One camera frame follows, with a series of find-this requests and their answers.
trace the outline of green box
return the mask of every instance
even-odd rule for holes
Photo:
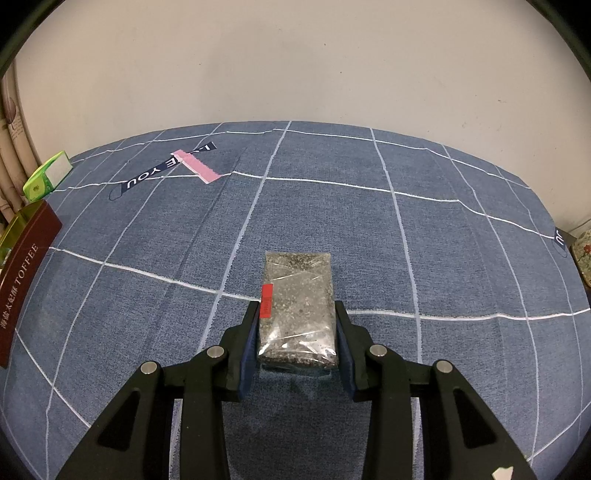
[[[53,192],[72,169],[70,159],[63,150],[47,160],[33,172],[22,188],[22,192],[31,202],[41,200]]]

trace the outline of denim fabric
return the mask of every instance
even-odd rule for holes
[[[63,223],[57,249],[0,371],[0,426],[25,464],[55,478],[140,363],[175,364],[219,342],[259,297],[265,250],[280,250],[330,252],[352,321],[407,360],[454,362],[525,456],[535,453],[540,480],[554,478],[591,424],[591,313],[570,256],[537,233],[554,233],[539,198],[517,176],[427,140],[287,125],[173,128],[72,158],[48,197]],[[208,141],[217,149],[196,156],[223,177],[204,184],[178,165],[117,198],[119,182]],[[369,405],[350,402],[336,374],[258,370],[245,401],[223,409],[233,479],[361,477]]]

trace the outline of red label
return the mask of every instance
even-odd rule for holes
[[[273,300],[273,284],[265,283],[262,286],[261,309],[259,318],[267,319],[271,317],[271,302]]]

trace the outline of white wall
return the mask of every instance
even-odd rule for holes
[[[17,57],[40,155],[247,119],[370,125],[591,216],[591,84],[525,0],[66,0]]]

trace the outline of plastic bag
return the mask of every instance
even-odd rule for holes
[[[259,361],[291,370],[337,366],[330,254],[266,252],[265,257]]]

